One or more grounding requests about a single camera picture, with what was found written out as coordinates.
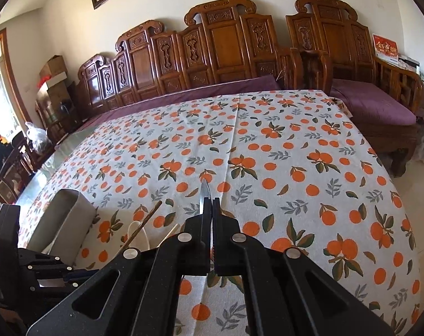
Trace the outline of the dark wooden chopstick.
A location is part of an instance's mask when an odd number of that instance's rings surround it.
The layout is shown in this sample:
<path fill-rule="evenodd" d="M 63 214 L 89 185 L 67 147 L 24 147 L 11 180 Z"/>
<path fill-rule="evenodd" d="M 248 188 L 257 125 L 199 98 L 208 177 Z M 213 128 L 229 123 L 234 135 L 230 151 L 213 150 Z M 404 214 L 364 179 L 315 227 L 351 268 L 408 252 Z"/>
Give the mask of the dark wooden chopstick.
<path fill-rule="evenodd" d="M 131 242 L 137 237 L 137 235 L 141 232 L 141 230 L 145 227 L 145 225 L 153 217 L 153 215 L 158 210 L 158 208 L 160 208 L 161 205 L 162 201 L 158 200 L 152 210 L 150 210 L 147 216 L 143 219 L 141 224 L 128 236 L 127 241 L 124 242 L 120 250 L 117 252 L 117 255 L 123 253 L 126 249 L 129 248 Z"/>

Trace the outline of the light wooden chopstick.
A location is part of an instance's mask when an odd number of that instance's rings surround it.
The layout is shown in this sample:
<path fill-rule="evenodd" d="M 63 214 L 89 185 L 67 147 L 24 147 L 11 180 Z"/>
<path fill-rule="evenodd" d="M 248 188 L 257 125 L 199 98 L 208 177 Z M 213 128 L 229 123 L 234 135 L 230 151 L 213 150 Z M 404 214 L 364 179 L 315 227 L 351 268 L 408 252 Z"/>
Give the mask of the light wooden chopstick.
<path fill-rule="evenodd" d="M 181 225 L 180 224 L 175 224 L 171 228 L 171 230 L 168 232 L 168 234 L 160 241 L 160 243 L 158 244 L 158 246 L 161 246 L 164 241 L 166 241 L 169 237 L 171 237 L 174 234 L 176 234 L 179 231 L 180 228 L 181 228 Z"/>

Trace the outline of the metal spoon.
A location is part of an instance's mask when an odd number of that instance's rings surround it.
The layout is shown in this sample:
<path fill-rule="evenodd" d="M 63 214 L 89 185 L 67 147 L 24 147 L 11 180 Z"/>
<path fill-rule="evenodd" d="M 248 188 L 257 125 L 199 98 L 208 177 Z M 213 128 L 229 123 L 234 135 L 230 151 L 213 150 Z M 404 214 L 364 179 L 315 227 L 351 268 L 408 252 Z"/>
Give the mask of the metal spoon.
<path fill-rule="evenodd" d="M 211 219 L 212 219 L 212 201 L 208 182 L 203 178 L 201 180 L 199 209 L 201 220 L 201 262 L 205 274 L 211 269 Z"/>

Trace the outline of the metal rectangular tray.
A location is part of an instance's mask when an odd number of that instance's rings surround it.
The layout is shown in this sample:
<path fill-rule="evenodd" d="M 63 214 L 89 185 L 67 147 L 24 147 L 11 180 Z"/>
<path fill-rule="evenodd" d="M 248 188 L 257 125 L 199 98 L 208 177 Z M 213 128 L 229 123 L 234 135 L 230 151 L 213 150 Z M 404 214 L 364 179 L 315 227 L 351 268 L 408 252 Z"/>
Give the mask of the metal rectangular tray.
<path fill-rule="evenodd" d="M 44 211 L 27 249 L 73 265 L 95 215 L 96 209 L 81 192 L 61 189 Z"/>

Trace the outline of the dark wooden chair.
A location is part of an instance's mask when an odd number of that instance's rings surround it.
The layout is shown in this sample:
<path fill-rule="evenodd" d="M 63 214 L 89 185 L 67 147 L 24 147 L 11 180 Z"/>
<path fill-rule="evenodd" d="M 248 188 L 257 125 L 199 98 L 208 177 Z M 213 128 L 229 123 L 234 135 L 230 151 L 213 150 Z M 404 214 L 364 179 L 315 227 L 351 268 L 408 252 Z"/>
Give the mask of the dark wooden chair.
<path fill-rule="evenodd" d="M 0 171 L 0 203 L 15 204 L 36 170 L 29 156 L 27 138 L 22 131 L 13 137 L 10 144 L 13 151 Z"/>

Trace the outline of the orange print tablecloth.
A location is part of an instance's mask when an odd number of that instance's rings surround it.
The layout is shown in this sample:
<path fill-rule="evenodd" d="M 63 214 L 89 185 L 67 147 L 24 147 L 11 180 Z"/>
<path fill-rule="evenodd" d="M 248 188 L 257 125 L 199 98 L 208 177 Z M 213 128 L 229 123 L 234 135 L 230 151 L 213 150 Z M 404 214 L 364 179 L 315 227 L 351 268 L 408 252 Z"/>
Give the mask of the orange print tablecloth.
<path fill-rule="evenodd" d="M 416 241 L 400 195 L 358 128 L 319 91 L 194 99 L 100 124 L 21 216 L 28 245 L 63 188 L 97 210 L 77 267 L 99 269 L 129 225 L 151 246 L 199 212 L 206 181 L 225 215 L 276 251 L 295 246 L 396 335 L 419 318 Z"/>

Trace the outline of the cardboard box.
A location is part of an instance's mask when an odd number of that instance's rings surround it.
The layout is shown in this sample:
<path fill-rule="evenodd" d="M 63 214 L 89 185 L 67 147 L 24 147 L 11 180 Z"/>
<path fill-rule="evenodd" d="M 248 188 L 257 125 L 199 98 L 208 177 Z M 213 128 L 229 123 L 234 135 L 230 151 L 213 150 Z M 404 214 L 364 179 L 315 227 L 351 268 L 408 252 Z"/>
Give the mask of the cardboard box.
<path fill-rule="evenodd" d="M 39 72 L 39 77 L 55 77 L 56 75 L 67 72 L 66 63 L 62 55 L 54 55 L 44 64 Z"/>

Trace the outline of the purple sofa cushion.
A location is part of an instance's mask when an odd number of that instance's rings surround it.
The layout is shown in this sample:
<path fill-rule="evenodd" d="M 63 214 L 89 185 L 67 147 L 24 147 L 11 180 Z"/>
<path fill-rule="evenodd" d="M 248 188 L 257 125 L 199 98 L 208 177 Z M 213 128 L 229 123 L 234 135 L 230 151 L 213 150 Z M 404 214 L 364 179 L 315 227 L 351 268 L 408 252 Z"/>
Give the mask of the purple sofa cushion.
<path fill-rule="evenodd" d="M 192 108 L 190 106 L 198 100 L 206 100 L 217 96 L 278 89 L 278 82 L 276 82 L 271 75 L 267 75 L 230 83 L 219 83 L 217 85 L 185 90 L 178 93 L 170 93 L 168 95 L 162 95 L 157 98 L 131 104 L 130 106 L 116 108 L 88 122 L 87 129 L 77 134 L 78 136 L 82 134 L 87 135 L 87 137 L 84 137 L 84 140 L 80 142 L 77 150 L 86 149 L 87 152 L 93 153 L 95 150 L 107 149 L 109 147 L 114 148 L 119 144 L 118 140 L 98 144 L 95 144 L 94 140 L 100 138 L 102 131 L 109 127 L 110 121 L 128 115 L 135 115 L 140 112 L 146 119 L 142 125 L 139 125 L 138 122 L 126 120 L 125 122 L 128 123 L 129 126 L 122 125 L 120 127 L 121 129 L 129 130 L 134 127 L 146 130 L 146 134 L 149 134 L 150 124 L 156 124 L 158 128 L 161 128 L 164 120 L 172 121 L 175 118 L 180 118 L 183 112 L 188 114 L 190 118 L 197 118 L 200 115 L 200 111 L 196 111 L 193 114 L 191 113 Z"/>

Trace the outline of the carved wooden sofa bench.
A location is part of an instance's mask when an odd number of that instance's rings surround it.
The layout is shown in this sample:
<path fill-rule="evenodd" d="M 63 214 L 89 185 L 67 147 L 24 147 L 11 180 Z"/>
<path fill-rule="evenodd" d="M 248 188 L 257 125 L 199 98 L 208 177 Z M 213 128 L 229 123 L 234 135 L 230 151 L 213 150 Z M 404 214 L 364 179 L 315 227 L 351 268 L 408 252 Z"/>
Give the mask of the carved wooden sofa bench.
<path fill-rule="evenodd" d="M 303 87 L 298 49 L 279 45 L 270 15 L 251 0 L 198 4 L 184 17 L 183 31 L 147 20 L 123 33 L 116 55 L 96 54 L 78 70 L 79 82 L 57 105 L 63 116 L 51 134 L 71 131 L 73 118 L 86 118 L 183 90 L 263 76 L 282 88 Z"/>

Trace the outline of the red calendar card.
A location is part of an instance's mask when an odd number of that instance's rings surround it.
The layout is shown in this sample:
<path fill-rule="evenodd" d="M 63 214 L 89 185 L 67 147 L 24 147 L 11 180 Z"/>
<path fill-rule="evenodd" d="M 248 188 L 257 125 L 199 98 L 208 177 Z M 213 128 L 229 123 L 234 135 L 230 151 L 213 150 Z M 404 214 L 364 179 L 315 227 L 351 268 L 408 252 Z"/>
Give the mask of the red calendar card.
<path fill-rule="evenodd" d="M 372 34 L 372 39 L 374 52 L 379 59 L 390 63 L 397 63 L 399 61 L 399 51 L 395 41 L 377 34 Z"/>

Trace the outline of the wooden window frame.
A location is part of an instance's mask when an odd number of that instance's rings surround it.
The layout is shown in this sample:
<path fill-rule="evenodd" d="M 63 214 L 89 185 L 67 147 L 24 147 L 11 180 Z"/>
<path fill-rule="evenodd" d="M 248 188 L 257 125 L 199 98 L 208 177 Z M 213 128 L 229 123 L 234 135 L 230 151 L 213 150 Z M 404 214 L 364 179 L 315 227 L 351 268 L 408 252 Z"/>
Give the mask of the wooden window frame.
<path fill-rule="evenodd" d="M 16 119 L 18 119 L 21 130 L 25 132 L 27 130 L 26 123 L 31 122 L 31 117 L 16 83 L 8 51 L 7 30 L 5 28 L 0 30 L 0 75 L 2 76 L 12 111 Z"/>

